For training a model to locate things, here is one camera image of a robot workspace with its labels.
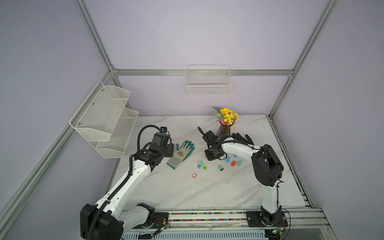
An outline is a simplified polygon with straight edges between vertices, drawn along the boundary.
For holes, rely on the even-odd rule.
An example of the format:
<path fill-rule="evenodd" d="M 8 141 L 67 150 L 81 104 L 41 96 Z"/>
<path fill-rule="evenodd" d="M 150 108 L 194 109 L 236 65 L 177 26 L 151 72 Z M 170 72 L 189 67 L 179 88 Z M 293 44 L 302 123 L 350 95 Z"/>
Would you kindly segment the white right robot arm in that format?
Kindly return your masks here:
<path fill-rule="evenodd" d="M 207 144 L 205 156 L 208 161 L 223 160 L 228 154 L 232 154 L 252 163 L 255 177 L 262 184 L 261 225 L 270 227 L 277 223 L 283 213 L 279 203 L 278 184 L 281 182 L 284 166 L 272 146 L 257 146 L 249 135 L 236 133 L 218 137 L 212 131 L 204 133 L 200 127 L 198 130 Z"/>

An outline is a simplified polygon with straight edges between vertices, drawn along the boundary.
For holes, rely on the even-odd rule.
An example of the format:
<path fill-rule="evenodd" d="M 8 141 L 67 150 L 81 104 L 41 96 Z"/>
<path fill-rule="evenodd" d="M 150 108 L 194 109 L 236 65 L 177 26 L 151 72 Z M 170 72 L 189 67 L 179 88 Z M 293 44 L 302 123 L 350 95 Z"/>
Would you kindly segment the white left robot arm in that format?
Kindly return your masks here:
<path fill-rule="evenodd" d="M 154 225 L 155 209 L 145 203 L 132 210 L 123 208 L 139 184 L 163 158 L 173 155 L 174 145 L 166 127 L 157 128 L 151 142 L 138 147 L 129 157 L 129 169 L 96 204 L 86 204 L 80 212 L 81 238 L 85 240 L 119 240 L 135 227 Z"/>

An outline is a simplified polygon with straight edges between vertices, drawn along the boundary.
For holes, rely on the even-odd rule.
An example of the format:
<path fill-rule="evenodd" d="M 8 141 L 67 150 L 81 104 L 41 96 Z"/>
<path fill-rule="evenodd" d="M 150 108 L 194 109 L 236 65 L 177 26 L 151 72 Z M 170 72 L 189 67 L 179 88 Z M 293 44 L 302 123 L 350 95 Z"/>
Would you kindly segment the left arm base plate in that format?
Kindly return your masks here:
<path fill-rule="evenodd" d="M 144 225 L 135 226 L 134 229 L 159 229 L 169 222 L 169 213 L 155 212 L 152 217 L 151 224 L 145 223 Z"/>

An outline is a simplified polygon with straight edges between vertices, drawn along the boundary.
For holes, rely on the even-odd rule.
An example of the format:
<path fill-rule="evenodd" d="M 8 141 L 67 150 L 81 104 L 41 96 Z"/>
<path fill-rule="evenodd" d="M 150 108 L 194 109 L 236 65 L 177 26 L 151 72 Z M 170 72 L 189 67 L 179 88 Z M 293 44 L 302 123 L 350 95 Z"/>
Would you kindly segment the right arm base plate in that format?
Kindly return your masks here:
<path fill-rule="evenodd" d="M 278 210 L 271 214 L 268 211 L 247 211 L 246 220 L 250 228 L 253 227 L 288 227 L 284 211 Z"/>

